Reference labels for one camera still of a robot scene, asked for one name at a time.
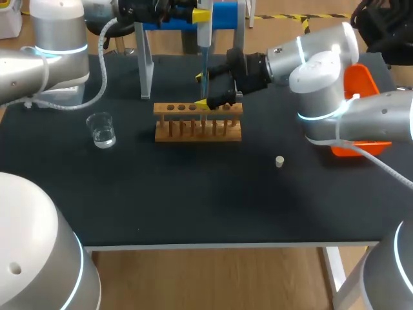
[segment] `black table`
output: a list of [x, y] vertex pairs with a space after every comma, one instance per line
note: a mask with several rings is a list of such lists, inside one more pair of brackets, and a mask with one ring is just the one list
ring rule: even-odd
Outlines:
[[[381, 91], [394, 89], [380, 55], [361, 60]], [[241, 143], [158, 144], [153, 103], [197, 100], [199, 58], [155, 57], [150, 101], [140, 100], [136, 58], [106, 62], [108, 89], [94, 106], [11, 107], [0, 125], [0, 171], [38, 184], [85, 246], [374, 242], [412, 208], [412, 193], [367, 160], [311, 146], [288, 87], [244, 98]], [[96, 57], [90, 67], [85, 99], [101, 82]], [[111, 149], [97, 149], [86, 127], [96, 111], [113, 115]], [[412, 146], [395, 144], [380, 158], [413, 178]]]

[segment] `test tube rack peg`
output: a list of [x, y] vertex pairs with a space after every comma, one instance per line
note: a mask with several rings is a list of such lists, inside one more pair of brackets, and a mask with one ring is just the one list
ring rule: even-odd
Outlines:
[[[155, 142], [241, 141], [242, 113], [242, 103], [226, 104], [215, 110], [199, 108], [194, 103], [155, 103], [154, 115], [159, 116]], [[196, 120], [200, 115], [218, 115], [223, 120]]]

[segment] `orange container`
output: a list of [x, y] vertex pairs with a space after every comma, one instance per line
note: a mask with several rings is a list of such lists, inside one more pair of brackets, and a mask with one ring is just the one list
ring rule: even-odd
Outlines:
[[[351, 99], [354, 94], [360, 94], [361, 98], [379, 94], [379, 90], [368, 68], [359, 63], [346, 69], [344, 73], [344, 91], [346, 99]], [[385, 148], [391, 146], [391, 144], [391, 142], [386, 141], [357, 141], [353, 143], [353, 145], [375, 156], [379, 155]], [[362, 156], [353, 150], [343, 149], [341, 147], [331, 147], [331, 151], [339, 157]]]

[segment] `black chair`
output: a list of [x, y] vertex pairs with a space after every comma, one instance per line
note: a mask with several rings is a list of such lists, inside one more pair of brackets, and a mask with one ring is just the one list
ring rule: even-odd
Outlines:
[[413, 0], [363, 0], [352, 14], [367, 52], [381, 52], [388, 65], [413, 65]]
[[[96, 36], [101, 34], [101, 31], [105, 24], [96, 23], [96, 22], [86, 22], [87, 29]], [[125, 48], [125, 42], [123, 41], [123, 37], [133, 34], [135, 32], [134, 24], [124, 25], [121, 23], [114, 24], [112, 27], [109, 28], [108, 32], [106, 33], [106, 41], [103, 45], [105, 50], [109, 47], [110, 39], [115, 39], [116, 42], [116, 50], [113, 50], [109, 53], [114, 54], [121, 54], [121, 55], [131, 55], [134, 53], [133, 48]]]

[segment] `water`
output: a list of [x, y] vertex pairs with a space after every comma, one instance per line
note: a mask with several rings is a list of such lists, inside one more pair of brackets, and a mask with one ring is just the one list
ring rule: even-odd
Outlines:
[[[202, 78], [201, 78], [201, 99], [205, 99], [208, 97], [208, 84], [209, 84], [209, 76], [208, 76], [208, 54], [209, 54], [209, 47], [201, 47], [201, 55], [202, 55]], [[200, 119], [208, 120], [206, 115], [200, 115]]]
[[115, 130], [112, 126], [102, 126], [93, 131], [93, 141], [100, 149], [108, 149], [116, 143]]

